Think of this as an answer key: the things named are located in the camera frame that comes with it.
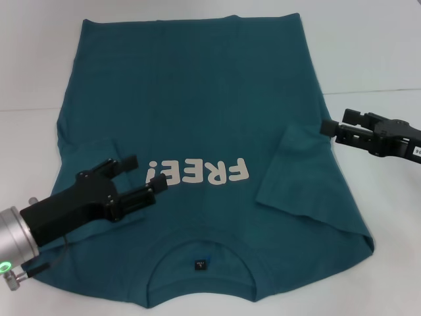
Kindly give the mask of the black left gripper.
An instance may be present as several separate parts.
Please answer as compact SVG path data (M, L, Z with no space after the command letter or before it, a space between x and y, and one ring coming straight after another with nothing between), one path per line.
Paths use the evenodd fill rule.
M121 161L107 159L78 172L71 187L21 210L36 244L44 246L97 219L121 221L126 215L155 204L155 196L168 189L164 174L123 194L118 194L111 180L137 168L136 155Z

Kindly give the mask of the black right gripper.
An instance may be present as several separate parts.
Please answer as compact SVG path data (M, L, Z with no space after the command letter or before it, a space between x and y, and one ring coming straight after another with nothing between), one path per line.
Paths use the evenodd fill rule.
M362 114L352 109L345 110L342 122L351 126L323 120L321 135L378 157L398 157L420 164L420 130L408 122L397 119L382 121L380 115ZM352 127L357 125L367 130Z

